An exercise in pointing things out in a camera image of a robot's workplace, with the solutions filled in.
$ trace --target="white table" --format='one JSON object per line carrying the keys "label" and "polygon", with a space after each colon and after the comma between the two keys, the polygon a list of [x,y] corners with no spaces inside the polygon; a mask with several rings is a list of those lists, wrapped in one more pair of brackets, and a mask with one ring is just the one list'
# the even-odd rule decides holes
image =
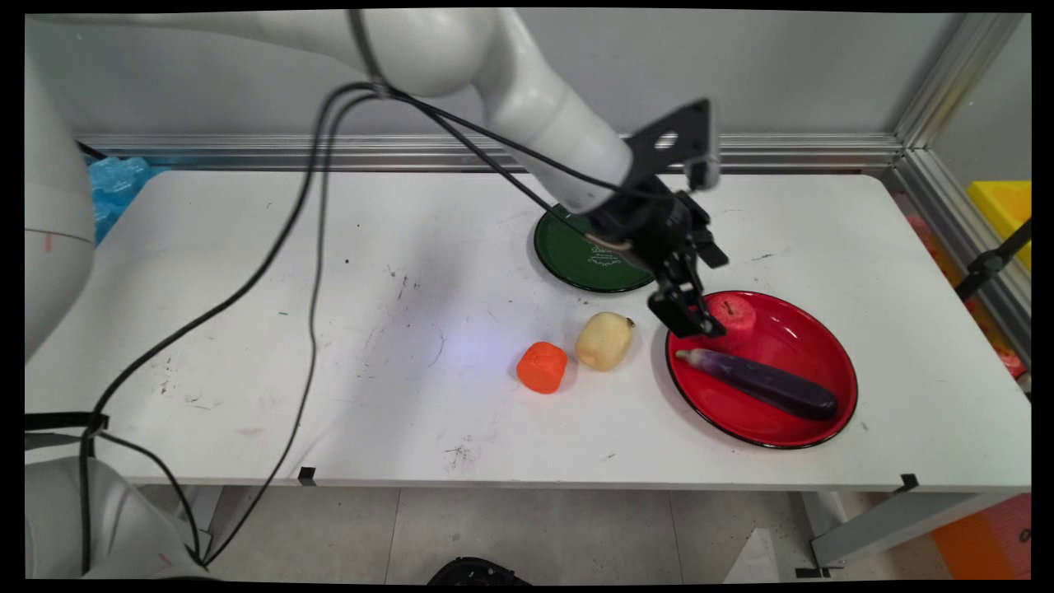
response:
{"label": "white table", "polygon": [[[280,172],[152,180],[25,367],[26,412],[89,410],[136,356],[226,298],[261,260],[299,182]],[[258,285],[143,368],[106,410],[114,434],[160,455],[184,483],[259,483],[285,446],[308,370],[316,196]],[[645,303],[651,288],[594,294],[552,277],[531,246],[540,209],[497,175],[338,173],[315,382],[276,483],[314,468],[319,486],[893,492],[914,474],[919,486],[887,511],[944,493],[922,517],[938,523],[1031,489],[1031,407],[876,179],[729,175],[696,197],[731,259],[701,266],[707,291],[777,295],[845,348],[859,404],[840,435],[772,451],[699,418],[668,376],[665,330]],[[604,311],[638,324],[621,367],[601,374],[572,360],[548,396],[520,384],[527,347],[573,354],[585,321]],[[164,481],[148,459],[97,447],[133,482]],[[829,533],[818,556],[853,558],[905,533],[876,537],[891,520],[878,518],[863,545],[850,529],[860,520],[820,530]],[[916,519],[907,527],[929,527]]]}

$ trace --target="gray wall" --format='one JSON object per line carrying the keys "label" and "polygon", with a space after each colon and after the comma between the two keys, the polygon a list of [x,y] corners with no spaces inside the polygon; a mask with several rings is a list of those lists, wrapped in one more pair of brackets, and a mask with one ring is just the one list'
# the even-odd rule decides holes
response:
{"label": "gray wall", "polygon": [[[651,8],[522,8],[553,67],[616,129],[717,98],[725,132],[882,132],[959,19]],[[58,25],[27,43],[78,134],[304,134],[320,98],[359,78],[330,58],[215,34]],[[477,119],[463,92],[435,101]],[[372,104],[350,133],[435,133]]]}
{"label": "gray wall", "polygon": [[962,186],[1032,178],[1032,16],[1007,41],[933,149]]}

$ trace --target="yellow bin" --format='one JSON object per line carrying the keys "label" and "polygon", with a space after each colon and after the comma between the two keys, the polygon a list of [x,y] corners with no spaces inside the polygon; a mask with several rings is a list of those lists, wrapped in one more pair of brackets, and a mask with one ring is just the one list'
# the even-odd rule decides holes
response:
{"label": "yellow bin", "polygon": [[[1032,181],[974,181],[967,193],[1002,238],[1032,217]],[[1031,240],[1017,257],[1032,273]]]}

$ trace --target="floor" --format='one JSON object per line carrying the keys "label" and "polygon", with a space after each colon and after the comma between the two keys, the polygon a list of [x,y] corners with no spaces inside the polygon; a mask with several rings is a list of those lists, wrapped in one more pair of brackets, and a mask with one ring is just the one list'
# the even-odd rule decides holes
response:
{"label": "floor", "polygon": [[[175,509],[168,487],[142,491]],[[218,540],[255,493],[223,489]],[[781,581],[814,567],[793,493],[278,487],[211,570],[230,580],[423,585],[455,557],[479,556],[532,585],[722,582],[755,528],[768,530]],[[832,573],[946,578],[929,536]]]}

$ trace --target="purple eggplant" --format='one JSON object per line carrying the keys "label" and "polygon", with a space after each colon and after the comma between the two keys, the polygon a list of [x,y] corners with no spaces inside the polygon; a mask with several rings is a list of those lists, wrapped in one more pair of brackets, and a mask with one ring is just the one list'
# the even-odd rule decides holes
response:
{"label": "purple eggplant", "polygon": [[676,356],[692,369],[787,414],[828,420],[838,411],[838,400],[831,392],[767,364],[705,349],[678,351]]}

